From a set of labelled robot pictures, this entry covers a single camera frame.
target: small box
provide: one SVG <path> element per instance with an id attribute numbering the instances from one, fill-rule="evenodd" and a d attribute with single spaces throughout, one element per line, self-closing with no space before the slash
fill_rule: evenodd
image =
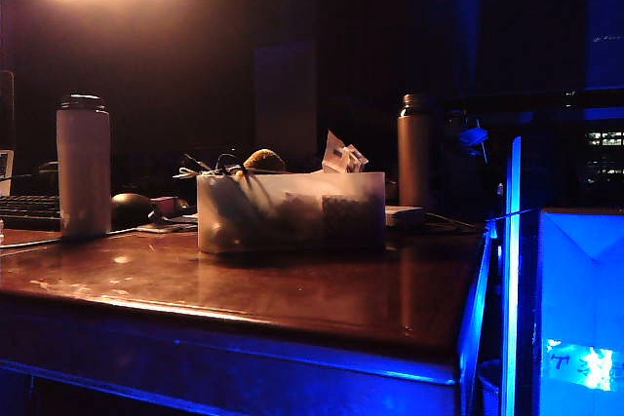
<path id="1" fill-rule="evenodd" d="M 204 252 L 380 247 L 383 172 L 197 176 Z"/>

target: computer mouse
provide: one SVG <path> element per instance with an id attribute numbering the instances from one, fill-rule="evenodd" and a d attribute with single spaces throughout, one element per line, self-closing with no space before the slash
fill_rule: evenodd
<path id="1" fill-rule="evenodd" d="M 154 210 L 151 200 L 144 195 L 123 193 L 111 201 L 111 217 L 114 230 L 135 228 L 149 223 L 149 213 Z"/>

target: blue light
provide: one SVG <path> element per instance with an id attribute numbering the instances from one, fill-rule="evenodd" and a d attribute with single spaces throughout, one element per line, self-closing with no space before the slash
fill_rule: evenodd
<path id="1" fill-rule="evenodd" d="M 507 170 L 507 212 L 520 211 L 521 138 L 512 142 Z M 509 216 L 505 223 L 503 265 L 503 350 L 501 416 L 513 416 L 516 405 L 516 353 L 518 347 L 518 275 L 520 267 L 520 216 Z"/>

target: dark background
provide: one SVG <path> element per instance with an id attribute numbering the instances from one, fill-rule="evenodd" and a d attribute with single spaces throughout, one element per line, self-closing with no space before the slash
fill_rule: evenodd
<path id="1" fill-rule="evenodd" d="M 105 98 L 114 162 L 128 179 L 165 160 L 175 169 L 185 151 L 212 158 L 234 147 L 246 156 L 266 133 L 255 53 L 303 44 L 298 51 L 315 64 L 305 77 L 314 93 L 305 93 L 316 119 L 269 133 L 308 126 L 317 135 L 316 155 L 295 154 L 294 167 L 315 169 L 310 157 L 322 155 L 332 129 L 371 169 L 392 173 L 403 94 L 459 107 L 478 96 L 489 112 L 510 101 L 482 96 L 618 88 L 623 16 L 618 0 L 2 0 L 0 59 L 16 73 L 16 163 L 56 157 L 55 109 L 75 92 Z M 297 109 L 305 96 L 293 89 L 275 97 L 272 112 Z"/>

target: cable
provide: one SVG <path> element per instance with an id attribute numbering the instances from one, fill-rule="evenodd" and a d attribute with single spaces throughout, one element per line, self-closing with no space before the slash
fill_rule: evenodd
<path id="1" fill-rule="evenodd" d="M 536 211 L 537 209 L 540 209 L 540 208 L 527 208 L 527 209 L 521 209 L 519 211 L 512 211 L 511 213 L 501 214 L 500 216 L 496 216 L 495 218 L 486 219 L 486 222 L 488 222 L 488 221 L 498 221 L 499 219 L 509 218 L 511 216 L 516 216 L 517 214 L 527 213 L 529 211 Z"/>
<path id="2" fill-rule="evenodd" d="M 446 221 L 448 223 L 451 223 L 451 224 L 458 224 L 460 226 L 466 226 L 467 228 L 479 229 L 479 226 L 477 226 L 476 224 L 464 223 L 463 221 L 459 221 L 457 219 L 452 219 L 452 218 L 447 218 L 446 216 L 442 216 L 442 215 L 436 214 L 436 213 L 425 212 L 425 214 L 427 216 L 433 216 L 434 218 L 442 219 L 442 220 L 444 220 L 444 221 Z"/>
<path id="3" fill-rule="evenodd" d="M 108 238 L 108 237 L 111 237 L 111 236 L 116 236 L 118 234 L 131 233 L 131 232 L 136 231 L 136 230 L 137 230 L 137 228 L 120 229 L 118 231 L 111 231 L 109 233 L 106 233 L 103 236 L 98 236 L 97 238 L 92 238 L 92 239 Z M 53 239 L 43 239 L 41 241 L 29 241 L 27 243 L 0 245 L 0 249 L 4 250 L 4 249 L 8 249 L 8 248 L 44 246 L 44 245 L 47 245 L 47 244 L 68 243 L 68 242 L 72 242 L 72 241 L 74 241 L 74 240 L 71 240 L 71 239 L 68 239 L 68 238 L 64 238 L 63 236 L 61 236 L 61 237 L 53 238 Z"/>

